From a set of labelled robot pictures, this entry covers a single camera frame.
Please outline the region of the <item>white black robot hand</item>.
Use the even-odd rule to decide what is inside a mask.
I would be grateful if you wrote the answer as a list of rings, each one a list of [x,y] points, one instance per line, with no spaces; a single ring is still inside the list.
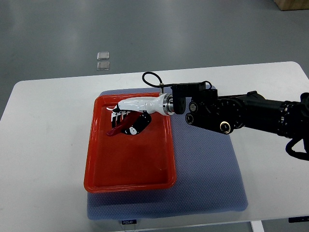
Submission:
[[[130,127],[122,129],[121,133],[126,135],[140,134],[151,123],[150,114],[170,115],[168,109],[169,100],[170,94],[161,94],[159,97],[133,97],[121,100],[111,113],[112,128],[121,123],[133,111],[132,113],[137,116],[136,120],[133,121]]]

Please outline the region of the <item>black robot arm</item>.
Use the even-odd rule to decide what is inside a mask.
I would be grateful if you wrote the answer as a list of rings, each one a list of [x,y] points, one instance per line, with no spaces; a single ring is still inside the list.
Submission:
[[[184,115],[188,125],[221,134],[236,129],[270,132],[290,139],[288,155],[309,158],[309,95],[299,101],[267,100],[256,91],[242,95],[219,96],[210,82],[170,85],[171,93],[158,97],[121,100],[112,109],[112,128],[108,136],[119,133],[137,135],[151,122],[151,115]]]

